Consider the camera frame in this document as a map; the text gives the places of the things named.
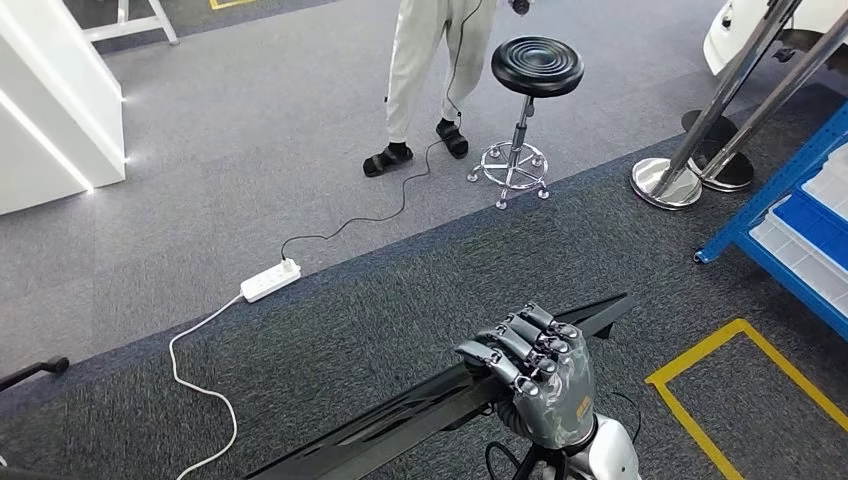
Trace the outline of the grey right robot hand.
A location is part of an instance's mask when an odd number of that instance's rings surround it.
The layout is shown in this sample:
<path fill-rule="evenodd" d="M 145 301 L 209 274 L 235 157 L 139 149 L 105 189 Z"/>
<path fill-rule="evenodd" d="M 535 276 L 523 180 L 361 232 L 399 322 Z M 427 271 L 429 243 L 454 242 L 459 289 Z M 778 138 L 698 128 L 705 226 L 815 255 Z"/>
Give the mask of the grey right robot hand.
<path fill-rule="evenodd" d="M 594 431 L 595 383 L 582 331 L 534 302 L 454 347 L 477 373 L 507 390 L 493 410 L 512 432 L 550 450 Z"/>

